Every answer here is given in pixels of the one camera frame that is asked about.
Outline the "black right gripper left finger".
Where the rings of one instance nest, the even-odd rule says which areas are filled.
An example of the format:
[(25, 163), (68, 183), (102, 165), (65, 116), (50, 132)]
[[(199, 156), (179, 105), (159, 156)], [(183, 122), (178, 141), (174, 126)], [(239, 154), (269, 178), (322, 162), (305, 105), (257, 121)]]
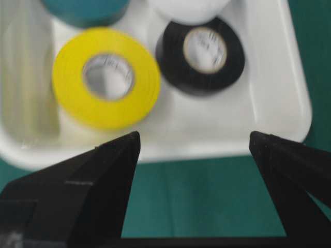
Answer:
[(1, 191), (1, 247), (95, 247), (121, 238), (137, 131), (17, 178)]

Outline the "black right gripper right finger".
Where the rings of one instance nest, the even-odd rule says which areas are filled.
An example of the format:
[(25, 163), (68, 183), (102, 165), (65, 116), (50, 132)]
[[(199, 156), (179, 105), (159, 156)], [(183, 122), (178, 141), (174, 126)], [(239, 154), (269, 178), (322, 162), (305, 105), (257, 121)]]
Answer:
[(330, 152), (272, 134), (250, 133), (249, 150), (295, 246), (330, 247)]

